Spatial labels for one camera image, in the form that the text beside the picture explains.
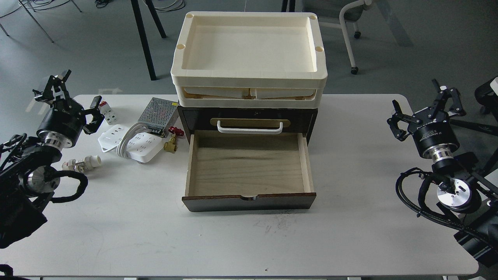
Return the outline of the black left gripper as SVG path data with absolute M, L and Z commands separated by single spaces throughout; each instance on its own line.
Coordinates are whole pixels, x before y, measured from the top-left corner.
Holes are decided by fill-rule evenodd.
M 44 139 L 48 135 L 59 135 L 63 140 L 63 148 L 72 148 L 76 144 L 82 130 L 91 135 L 98 131 L 104 115 L 100 111 L 102 96 L 92 100 L 89 109 L 84 110 L 82 105 L 70 98 L 66 81 L 71 70 L 65 70 L 60 75 L 50 75 L 44 79 L 39 88 L 33 89 L 34 99 L 50 105 L 36 135 Z M 92 120 L 86 124 L 86 115 L 92 115 Z

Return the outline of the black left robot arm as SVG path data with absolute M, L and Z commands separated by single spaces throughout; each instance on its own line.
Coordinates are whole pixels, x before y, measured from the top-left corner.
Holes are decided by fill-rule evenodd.
M 60 161 L 62 149 L 75 146 L 80 134 L 98 131 L 104 116 L 94 97 L 91 106 L 83 106 L 70 97 L 66 81 L 70 70 L 50 75 L 46 84 L 34 90 L 37 102 L 50 107 L 36 136 L 14 135 L 1 144 L 7 152 L 1 164 L 0 246 L 30 236 L 47 218 L 43 210 L 48 203 L 67 203 L 80 198 L 88 185 L 87 177 L 77 171 L 58 171 L 52 164 Z

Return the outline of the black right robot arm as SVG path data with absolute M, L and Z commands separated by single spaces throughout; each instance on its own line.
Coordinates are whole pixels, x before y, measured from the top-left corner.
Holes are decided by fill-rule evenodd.
M 396 181 L 398 198 L 422 216 L 457 230 L 455 240 L 485 266 L 497 263 L 497 186 L 486 176 L 497 163 L 495 151 L 483 168 L 472 152 L 454 156 L 459 141 L 452 126 L 497 136 L 497 126 L 455 120 L 464 116 L 459 91 L 433 79 L 438 94 L 432 105 L 411 115 L 402 113 L 393 100 L 394 112 L 387 120 L 394 137 L 412 136 L 418 155 L 432 161 L 432 170 L 413 167 Z

